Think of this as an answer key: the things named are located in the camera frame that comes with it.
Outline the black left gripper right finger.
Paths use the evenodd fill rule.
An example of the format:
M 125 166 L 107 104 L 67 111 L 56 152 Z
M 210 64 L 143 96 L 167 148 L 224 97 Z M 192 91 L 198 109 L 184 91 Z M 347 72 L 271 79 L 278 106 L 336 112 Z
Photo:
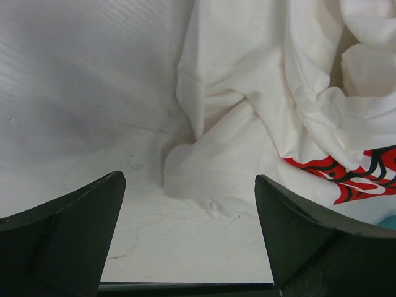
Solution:
M 282 296 L 395 296 L 395 230 L 344 216 L 266 176 L 260 226 Z

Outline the white t-shirt red print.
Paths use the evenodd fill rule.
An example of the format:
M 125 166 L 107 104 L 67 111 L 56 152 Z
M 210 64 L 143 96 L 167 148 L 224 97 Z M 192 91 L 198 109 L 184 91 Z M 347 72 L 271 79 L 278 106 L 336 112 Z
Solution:
M 165 194 L 253 212 L 254 180 L 366 223 L 395 215 L 395 2 L 196 1 L 176 97 L 195 135 Z

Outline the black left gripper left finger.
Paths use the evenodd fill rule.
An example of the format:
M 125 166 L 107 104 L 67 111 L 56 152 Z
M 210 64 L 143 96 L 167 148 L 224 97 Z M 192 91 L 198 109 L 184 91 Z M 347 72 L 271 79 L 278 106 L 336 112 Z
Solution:
M 96 296 L 126 189 L 115 171 L 1 219 L 1 296 Z

